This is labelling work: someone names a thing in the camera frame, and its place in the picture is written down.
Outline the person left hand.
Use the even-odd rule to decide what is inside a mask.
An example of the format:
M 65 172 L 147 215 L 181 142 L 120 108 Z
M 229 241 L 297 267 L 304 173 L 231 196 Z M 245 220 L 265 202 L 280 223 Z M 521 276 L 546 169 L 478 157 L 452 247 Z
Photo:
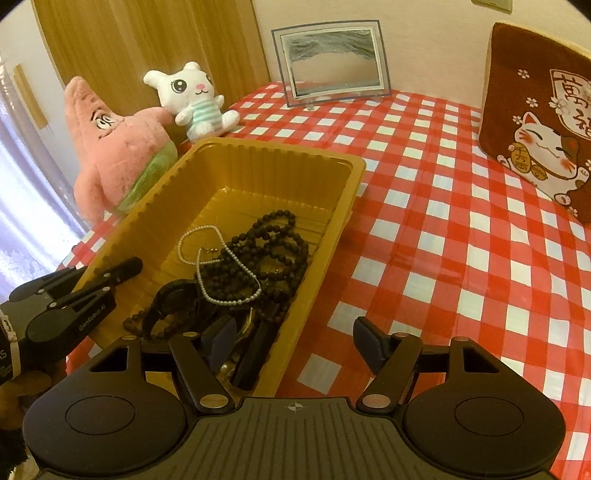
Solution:
M 66 360 L 61 360 L 45 371 L 26 371 L 4 383 L 0 388 L 1 429 L 20 428 L 25 415 L 25 405 L 65 377 Z

